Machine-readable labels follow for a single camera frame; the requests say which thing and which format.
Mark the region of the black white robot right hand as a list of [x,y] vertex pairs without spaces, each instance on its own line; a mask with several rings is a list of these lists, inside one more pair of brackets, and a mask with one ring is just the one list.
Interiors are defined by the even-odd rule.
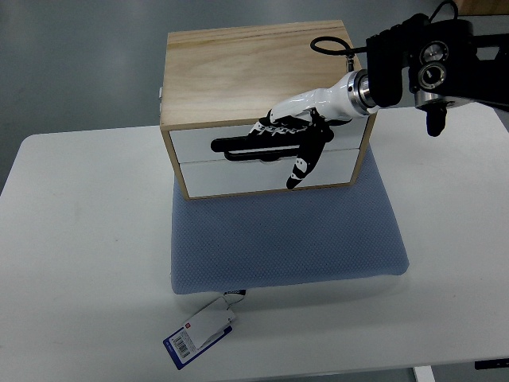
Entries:
[[362,156],[367,118],[374,111],[367,71],[352,71],[330,88],[304,92],[273,106],[251,128],[247,142],[262,160],[293,151],[287,189],[303,183],[346,184]]

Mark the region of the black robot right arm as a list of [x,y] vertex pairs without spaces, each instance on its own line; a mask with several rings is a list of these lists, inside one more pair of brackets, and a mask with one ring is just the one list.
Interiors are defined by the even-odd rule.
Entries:
[[368,83],[379,107],[402,98],[408,70],[415,107],[426,113],[428,135],[445,129],[447,110],[473,101],[508,109],[508,35],[476,36],[472,23],[453,18],[432,22],[424,14],[366,40]]

